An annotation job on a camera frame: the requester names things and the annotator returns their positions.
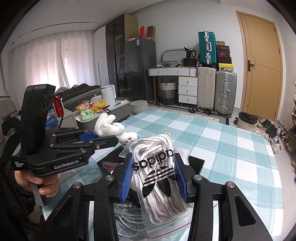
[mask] clear ziplock bag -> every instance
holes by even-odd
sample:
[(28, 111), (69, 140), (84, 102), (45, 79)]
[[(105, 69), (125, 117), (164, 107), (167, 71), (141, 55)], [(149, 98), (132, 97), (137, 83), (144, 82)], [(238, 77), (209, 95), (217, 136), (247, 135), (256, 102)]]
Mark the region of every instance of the clear ziplock bag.
[(133, 181), (149, 237), (160, 239), (188, 228), (193, 204), (185, 203), (178, 190), (170, 132), (131, 142), (120, 156), (128, 152), (133, 154)]

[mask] teal suitcase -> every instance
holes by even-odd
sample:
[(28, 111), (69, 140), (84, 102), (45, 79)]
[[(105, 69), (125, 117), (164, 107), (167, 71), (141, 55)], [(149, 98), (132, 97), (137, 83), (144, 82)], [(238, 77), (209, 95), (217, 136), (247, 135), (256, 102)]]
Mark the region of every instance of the teal suitcase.
[(217, 47), (215, 34), (207, 31), (198, 32), (198, 37), (200, 41), (200, 61), (207, 66), (211, 65), (212, 68), (216, 68)]

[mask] metal screw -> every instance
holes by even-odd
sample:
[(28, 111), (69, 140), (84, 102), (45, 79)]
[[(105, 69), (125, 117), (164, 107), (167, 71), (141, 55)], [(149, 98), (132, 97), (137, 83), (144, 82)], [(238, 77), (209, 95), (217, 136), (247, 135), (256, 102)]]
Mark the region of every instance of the metal screw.
[(80, 188), (80, 187), (81, 187), (81, 183), (74, 183), (74, 184), (73, 184), (73, 187), (74, 187), (74, 188)]
[(106, 179), (107, 181), (112, 181), (112, 180), (114, 179), (114, 176), (112, 176), (112, 175), (107, 175), (107, 176), (105, 177), (105, 179)]
[(230, 188), (234, 188), (235, 187), (235, 184), (233, 182), (228, 182), (227, 183), (227, 186), (229, 186)]
[(201, 181), (201, 180), (202, 180), (202, 176), (201, 176), (201, 175), (194, 175), (193, 178), (194, 178), (196, 181)]

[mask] kettle handle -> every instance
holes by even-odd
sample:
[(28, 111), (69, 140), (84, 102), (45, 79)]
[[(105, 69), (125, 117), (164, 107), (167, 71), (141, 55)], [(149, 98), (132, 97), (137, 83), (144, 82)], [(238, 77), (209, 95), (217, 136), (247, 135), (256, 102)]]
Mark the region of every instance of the kettle handle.
[(114, 85), (112, 85), (113, 86), (113, 94), (114, 94), (114, 99), (116, 98), (116, 91), (115, 91), (115, 86)]

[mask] gray refrigerator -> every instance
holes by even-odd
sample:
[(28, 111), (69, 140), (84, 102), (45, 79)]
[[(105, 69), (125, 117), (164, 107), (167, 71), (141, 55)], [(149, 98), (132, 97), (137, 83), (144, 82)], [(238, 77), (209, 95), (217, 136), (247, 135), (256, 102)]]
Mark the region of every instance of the gray refrigerator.
[(155, 42), (138, 38), (125, 43), (125, 63), (130, 101), (153, 99), (153, 81), (148, 68), (156, 66)]

